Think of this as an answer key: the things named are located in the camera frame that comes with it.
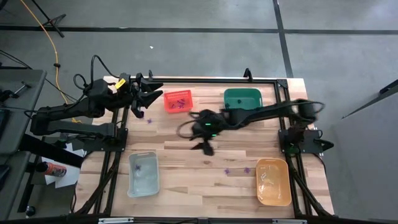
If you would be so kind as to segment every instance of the metal stand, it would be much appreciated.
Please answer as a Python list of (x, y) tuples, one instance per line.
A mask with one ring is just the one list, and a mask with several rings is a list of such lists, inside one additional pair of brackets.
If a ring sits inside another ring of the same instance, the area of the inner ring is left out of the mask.
[(43, 23), (42, 25), (45, 26), (49, 26), (51, 25), (51, 27), (53, 27), (55, 29), (55, 31), (62, 37), (64, 38), (64, 34), (60, 31), (60, 29), (58, 28), (57, 24), (61, 22), (61, 20), (63, 18), (65, 18), (65, 16), (67, 16), (66, 14), (62, 14), (61, 16), (57, 16), (53, 19), (50, 19), (48, 15), (46, 15), (46, 13), (43, 11), (43, 9), (36, 3), (35, 0), (32, 0), (33, 4), (35, 4), (35, 6), (39, 9), (39, 11), (43, 14), (43, 16), (47, 19), (47, 22)]

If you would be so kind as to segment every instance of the green tray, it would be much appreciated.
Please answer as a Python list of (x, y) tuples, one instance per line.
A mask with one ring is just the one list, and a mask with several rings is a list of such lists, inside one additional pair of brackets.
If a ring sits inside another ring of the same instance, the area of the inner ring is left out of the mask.
[(227, 109), (251, 110), (262, 107), (261, 93), (255, 88), (227, 89), (224, 92), (224, 104)]

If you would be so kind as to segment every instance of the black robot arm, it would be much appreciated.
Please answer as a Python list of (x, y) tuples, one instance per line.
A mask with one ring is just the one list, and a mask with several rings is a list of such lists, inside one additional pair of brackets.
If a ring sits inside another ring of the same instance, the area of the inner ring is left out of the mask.
[[(109, 88), (110, 85), (115, 85), (116, 93)], [(118, 83), (95, 80), (85, 85), (83, 94), (76, 103), (40, 108), (32, 117), (30, 131), (38, 136), (61, 132), (115, 138), (118, 129), (113, 123), (95, 126), (61, 120), (77, 116), (100, 118), (105, 110), (114, 111), (123, 107), (131, 107), (134, 115), (142, 118), (144, 112), (141, 107), (148, 108), (163, 93), (161, 90), (155, 91), (162, 85), (163, 83), (146, 80), (141, 73), (135, 79), (122, 73)]]
[(323, 103), (309, 100), (295, 100), (284, 101), (253, 110), (223, 109), (220, 113), (210, 110), (203, 110), (199, 113), (191, 112), (190, 116), (194, 120), (188, 123), (194, 123), (192, 126), (192, 135), (182, 136), (180, 134), (181, 127), (187, 123), (178, 127), (177, 134), (180, 137), (189, 138), (190, 140), (203, 138), (203, 143), (199, 143), (193, 149), (202, 149), (206, 155), (212, 156), (214, 151), (208, 141), (212, 140), (213, 137), (217, 136), (223, 130), (237, 130), (247, 126), (251, 122), (288, 117), (294, 121), (294, 125), (289, 128), (295, 132), (295, 137), (291, 140), (299, 141), (300, 138), (303, 138), (302, 133), (307, 125), (316, 121), (317, 113), (322, 110), (321, 108), (316, 111), (314, 104), (321, 104), (323, 107)]

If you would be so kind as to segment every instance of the spray can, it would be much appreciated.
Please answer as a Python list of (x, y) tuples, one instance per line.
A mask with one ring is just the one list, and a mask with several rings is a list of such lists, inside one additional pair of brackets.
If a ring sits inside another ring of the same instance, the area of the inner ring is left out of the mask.
[(37, 172), (44, 172), (44, 175), (63, 177), (67, 173), (65, 166), (56, 165), (51, 162), (41, 162), (36, 165)]

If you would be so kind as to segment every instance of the wooden table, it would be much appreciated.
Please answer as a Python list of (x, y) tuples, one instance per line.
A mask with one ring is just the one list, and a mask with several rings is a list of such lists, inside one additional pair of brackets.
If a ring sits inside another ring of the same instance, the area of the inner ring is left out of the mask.
[[(115, 82), (113, 77), (104, 79)], [(303, 79), (292, 78), (288, 82), (291, 99), (307, 98)], [(274, 88), (267, 84), (165, 83), (161, 90), (170, 92), (190, 89), (194, 102), (192, 111), (218, 111), (223, 107), (225, 89), (248, 87), (260, 90), (264, 105), (275, 103)], [(256, 162), (267, 157), (284, 160), (277, 140), (278, 119), (251, 123), (237, 131), (223, 131), (211, 142), (215, 155), (205, 156), (202, 151), (190, 150), (200, 140), (190, 142), (175, 134), (179, 124), (191, 120), (187, 113), (168, 114), (164, 110), (162, 96), (145, 113), (145, 119), (137, 119), (132, 113), (128, 117), (129, 136), (126, 150), (121, 156), (112, 216), (294, 217), (292, 204), (286, 207), (265, 206), (256, 197)], [(110, 112), (94, 120), (94, 124), (108, 122), (111, 122)], [(188, 134), (188, 130), (189, 127), (186, 127), (182, 131)], [(147, 151), (155, 151), (159, 158), (160, 192), (149, 197), (129, 198), (128, 156)], [(76, 209), (88, 200), (97, 187), (103, 157), (103, 152), (94, 152), (84, 162), (76, 187)], [(321, 162), (311, 154), (303, 154), (302, 157), (309, 189), (323, 207), (333, 213)], [(244, 171), (246, 167), (251, 170), (248, 174)], [(298, 186), (297, 189), (300, 208), (304, 212), (302, 193)], [(101, 211), (107, 196), (108, 191), (105, 190)]]

